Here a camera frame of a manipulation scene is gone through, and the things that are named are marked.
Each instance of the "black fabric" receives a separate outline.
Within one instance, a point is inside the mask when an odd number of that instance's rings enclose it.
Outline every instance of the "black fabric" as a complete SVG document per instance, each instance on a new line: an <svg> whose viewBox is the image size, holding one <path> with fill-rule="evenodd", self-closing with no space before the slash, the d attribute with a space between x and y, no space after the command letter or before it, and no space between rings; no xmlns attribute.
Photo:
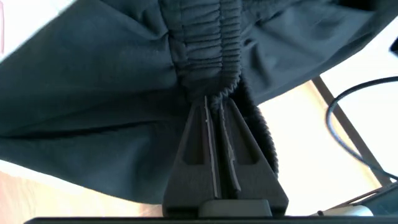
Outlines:
<svg viewBox="0 0 398 224"><path fill-rule="evenodd" d="M395 0L81 0L0 64L0 159L160 203L193 100L232 97L274 172L256 104L340 63Z"/></svg>

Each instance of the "cable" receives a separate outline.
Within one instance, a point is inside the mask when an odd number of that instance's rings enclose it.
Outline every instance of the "cable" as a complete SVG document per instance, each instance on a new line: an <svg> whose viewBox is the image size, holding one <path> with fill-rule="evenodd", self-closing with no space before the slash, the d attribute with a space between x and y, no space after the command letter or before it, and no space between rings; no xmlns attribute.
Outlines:
<svg viewBox="0 0 398 224"><path fill-rule="evenodd" d="M362 162L364 165L368 166L371 170L379 172L385 176L388 176L396 181L398 181L398 177L396 175L390 174L386 171L384 171L382 168L375 167L374 165L366 162L362 157L357 154L352 148L350 148L337 134L336 130L333 128L333 125L331 124L331 114L333 113L333 110L336 108L337 103L343 99L344 97L358 91L362 90L363 88L367 88L370 86L374 85L380 85L384 83L391 83L391 82L398 82L398 77L388 77L388 78L380 78L377 80L372 80L369 82L365 82L359 85L356 85L354 87L349 88L348 90L342 92L340 95L338 95L329 105L328 110L326 111L326 126L330 132L330 134L333 136L333 138L342 146L346 152L351 154L355 159L359 160Z"/></svg>

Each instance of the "white surface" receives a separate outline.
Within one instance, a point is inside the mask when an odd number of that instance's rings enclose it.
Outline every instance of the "white surface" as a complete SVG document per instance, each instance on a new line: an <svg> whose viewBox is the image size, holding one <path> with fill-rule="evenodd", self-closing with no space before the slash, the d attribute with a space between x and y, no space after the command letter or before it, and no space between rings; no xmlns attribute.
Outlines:
<svg viewBox="0 0 398 224"><path fill-rule="evenodd" d="M398 18L362 51L322 74L333 96L366 81L397 76L398 57L389 51L397 37ZM398 83L361 90L339 104L383 169L398 175Z"/></svg>
<svg viewBox="0 0 398 224"><path fill-rule="evenodd" d="M0 62L74 0L1 0L4 4L4 54Z"/></svg>

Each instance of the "wooden floor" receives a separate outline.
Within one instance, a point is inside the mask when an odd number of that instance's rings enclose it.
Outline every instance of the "wooden floor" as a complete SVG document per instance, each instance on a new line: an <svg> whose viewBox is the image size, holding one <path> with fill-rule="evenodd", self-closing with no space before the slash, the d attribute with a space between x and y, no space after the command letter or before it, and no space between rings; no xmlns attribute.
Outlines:
<svg viewBox="0 0 398 224"><path fill-rule="evenodd" d="M290 199L288 215L309 215L379 187L370 171L329 136L323 121L326 104L312 82L260 109L279 155L279 181ZM34 217L161 216L160 205L128 202L5 162L0 170L0 223Z"/></svg>

